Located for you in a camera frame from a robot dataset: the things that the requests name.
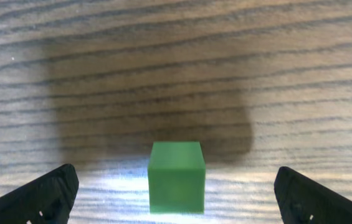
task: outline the wooden surface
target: wooden surface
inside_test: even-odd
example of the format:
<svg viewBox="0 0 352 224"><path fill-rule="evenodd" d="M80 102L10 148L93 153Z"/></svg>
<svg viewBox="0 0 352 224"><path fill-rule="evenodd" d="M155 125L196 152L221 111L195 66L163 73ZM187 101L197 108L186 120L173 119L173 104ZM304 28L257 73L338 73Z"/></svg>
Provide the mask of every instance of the wooden surface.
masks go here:
<svg viewBox="0 0 352 224"><path fill-rule="evenodd" d="M205 215L149 214L157 140ZM352 0L0 0L0 195L63 163L70 223L280 223L280 166L352 199Z"/></svg>

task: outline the wood grain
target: wood grain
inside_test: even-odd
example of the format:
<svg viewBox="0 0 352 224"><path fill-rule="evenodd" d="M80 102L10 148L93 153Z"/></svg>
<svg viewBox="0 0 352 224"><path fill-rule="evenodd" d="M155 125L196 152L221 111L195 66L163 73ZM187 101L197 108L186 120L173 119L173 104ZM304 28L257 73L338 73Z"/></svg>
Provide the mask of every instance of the wood grain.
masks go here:
<svg viewBox="0 0 352 224"><path fill-rule="evenodd" d="M205 215L150 215L197 140ZM69 223L281 223L290 166L352 199L352 0L0 0L0 195L72 163Z"/></svg>

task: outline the green block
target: green block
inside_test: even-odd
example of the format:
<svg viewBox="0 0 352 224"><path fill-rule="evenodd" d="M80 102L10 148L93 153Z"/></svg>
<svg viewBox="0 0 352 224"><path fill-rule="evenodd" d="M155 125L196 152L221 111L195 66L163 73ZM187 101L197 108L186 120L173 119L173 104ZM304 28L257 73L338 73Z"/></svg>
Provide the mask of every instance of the green block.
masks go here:
<svg viewBox="0 0 352 224"><path fill-rule="evenodd" d="M199 142L154 142L148 165L151 213L203 213L205 161Z"/></svg>

